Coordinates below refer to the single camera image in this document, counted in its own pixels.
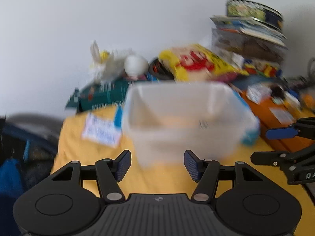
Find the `orange box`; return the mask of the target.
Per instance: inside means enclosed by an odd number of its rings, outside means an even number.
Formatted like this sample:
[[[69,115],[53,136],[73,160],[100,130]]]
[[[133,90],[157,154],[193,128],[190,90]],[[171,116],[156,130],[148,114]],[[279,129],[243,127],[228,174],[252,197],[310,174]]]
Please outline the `orange box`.
[[[265,100],[261,104],[255,104],[246,97],[246,92],[241,93],[241,97],[247,102],[253,114],[260,120],[260,137],[275,151],[297,152],[305,147],[314,144],[314,140],[296,136],[294,138],[282,140],[269,140],[265,137],[268,129],[285,127],[289,124],[281,124],[279,120],[270,111],[270,108],[279,108],[286,110],[284,105],[276,105],[271,99]]]

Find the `white paper packet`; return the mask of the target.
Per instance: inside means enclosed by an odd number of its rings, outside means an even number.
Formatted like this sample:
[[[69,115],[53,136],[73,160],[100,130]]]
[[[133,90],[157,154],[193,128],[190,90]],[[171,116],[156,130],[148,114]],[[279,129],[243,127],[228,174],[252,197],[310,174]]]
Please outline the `white paper packet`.
[[[82,139],[116,148],[121,136],[121,129],[116,127],[112,120],[100,118],[92,113],[87,114]]]

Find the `light blue small box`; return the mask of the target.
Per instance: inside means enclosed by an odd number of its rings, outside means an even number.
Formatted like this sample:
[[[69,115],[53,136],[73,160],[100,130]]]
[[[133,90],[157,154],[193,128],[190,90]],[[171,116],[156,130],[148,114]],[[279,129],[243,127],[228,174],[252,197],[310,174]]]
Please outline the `light blue small box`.
[[[248,116],[248,127],[242,137],[241,143],[246,146],[253,146],[259,138],[260,135],[260,120],[254,115],[253,111],[247,104],[247,102],[241,97],[241,95],[234,91],[235,96],[242,102],[246,110],[249,110]]]

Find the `yellow cloth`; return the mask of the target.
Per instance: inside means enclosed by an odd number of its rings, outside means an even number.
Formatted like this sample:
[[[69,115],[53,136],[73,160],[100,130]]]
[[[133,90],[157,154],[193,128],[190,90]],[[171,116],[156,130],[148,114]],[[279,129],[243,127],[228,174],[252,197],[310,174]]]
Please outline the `yellow cloth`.
[[[64,120],[59,135],[59,151],[53,171],[72,160],[82,165],[93,165],[103,158],[116,158],[123,150],[132,153],[132,164],[123,181],[119,183],[125,195],[130,193],[186,193],[191,195],[196,184],[190,178],[182,161],[177,164],[138,165],[132,141],[122,137],[117,148],[84,140],[82,132],[86,113]],[[301,185],[288,185],[283,172],[277,167],[255,166],[255,169],[292,194],[302,206],[302,217],[295,235],[314,235],[314,204]]]

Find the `white plastic bin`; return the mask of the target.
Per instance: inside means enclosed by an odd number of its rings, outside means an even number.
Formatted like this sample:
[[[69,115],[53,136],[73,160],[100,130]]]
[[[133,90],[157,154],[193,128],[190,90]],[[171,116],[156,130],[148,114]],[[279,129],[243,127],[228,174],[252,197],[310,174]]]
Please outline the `white plastic bin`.
[[[221,160],[242,144],[249,110],[219,82],[138,83],[129,87],[122,130],[138,164],[177,163],[186,150]]]

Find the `small white carton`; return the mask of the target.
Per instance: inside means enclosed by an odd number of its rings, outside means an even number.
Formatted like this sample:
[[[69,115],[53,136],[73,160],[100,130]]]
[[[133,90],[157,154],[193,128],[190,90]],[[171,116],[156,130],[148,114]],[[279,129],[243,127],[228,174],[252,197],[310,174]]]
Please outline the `small white carton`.
[[[261,83],[248,86],[246,91],[246,97],[248,100],[255,104],[260,104],[267,100],[271,95],[270,87]]]

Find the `green tissue pack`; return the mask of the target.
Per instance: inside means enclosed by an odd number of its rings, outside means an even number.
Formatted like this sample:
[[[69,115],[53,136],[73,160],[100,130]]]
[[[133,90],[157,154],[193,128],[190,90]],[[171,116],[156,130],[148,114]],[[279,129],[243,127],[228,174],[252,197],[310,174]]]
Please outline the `green tissue pack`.
[[[122,104],[130,82],[120,78],[111,83],[91,83],[83,89],[76,88],[66,104],[66,109],[76,109],[81,113]]]

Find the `blue bag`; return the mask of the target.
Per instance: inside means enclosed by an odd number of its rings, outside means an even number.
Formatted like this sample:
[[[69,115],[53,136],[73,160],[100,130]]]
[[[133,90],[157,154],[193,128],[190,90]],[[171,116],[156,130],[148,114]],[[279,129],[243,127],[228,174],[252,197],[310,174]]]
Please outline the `blue bag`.
[[[50,175],[60,128],[59,123],[46,118],[17,123],[1,117],[1,235],[21,235],[13,205]]]

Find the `white plastic bag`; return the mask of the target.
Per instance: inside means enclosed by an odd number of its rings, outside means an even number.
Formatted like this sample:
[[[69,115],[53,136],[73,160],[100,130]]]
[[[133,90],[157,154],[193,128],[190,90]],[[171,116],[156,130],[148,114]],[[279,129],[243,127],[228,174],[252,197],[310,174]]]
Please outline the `white plastic bag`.
[[[134,55],[132,49],[125,50],[99,50],[96,41],[90,45],[92,63],[89,73],[95,83],[113,82],[124,73],[124,62],[130,55]]]

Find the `white bowl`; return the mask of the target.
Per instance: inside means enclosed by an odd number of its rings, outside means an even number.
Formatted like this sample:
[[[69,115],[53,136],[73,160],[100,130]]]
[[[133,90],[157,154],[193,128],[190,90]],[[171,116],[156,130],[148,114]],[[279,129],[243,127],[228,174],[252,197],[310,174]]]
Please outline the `white bowl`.
[[[129,55],[124,61],[124,70],[129,77],[138,77],[148,71],[148,61],[140,55]]]

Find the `yellow red snack bag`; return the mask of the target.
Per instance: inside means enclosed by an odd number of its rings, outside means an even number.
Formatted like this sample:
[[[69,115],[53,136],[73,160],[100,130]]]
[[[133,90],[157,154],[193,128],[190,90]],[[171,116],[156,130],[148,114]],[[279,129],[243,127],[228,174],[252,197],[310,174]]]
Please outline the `yellow red snack bag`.
[[[244,69],[232,66],[199,44],[163,50],[158,60],[177,82],[229,83],[239,75],[249,75]]]

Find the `stack of books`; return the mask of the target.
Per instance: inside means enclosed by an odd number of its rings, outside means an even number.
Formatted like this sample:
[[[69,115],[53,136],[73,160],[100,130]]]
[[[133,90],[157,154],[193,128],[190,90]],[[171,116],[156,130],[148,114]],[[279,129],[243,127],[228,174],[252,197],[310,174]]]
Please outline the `stack of books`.
[[[211,21],[220,30],[237,32],[250,37],[255,37],[272,44],[286,47],[284,40],[286,36],[277,29],[274,29],[253,17],[228,17],[212,16]]]

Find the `round decorated tin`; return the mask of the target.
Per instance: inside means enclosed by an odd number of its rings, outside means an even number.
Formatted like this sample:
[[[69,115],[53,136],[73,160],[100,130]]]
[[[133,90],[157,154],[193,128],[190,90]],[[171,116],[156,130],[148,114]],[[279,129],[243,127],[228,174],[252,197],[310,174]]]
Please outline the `round decorated tin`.
[[[283,15],[267,5],[249,0],[227,0],[226,15],[228,17],[254,18],[278,31],[283,30]]]

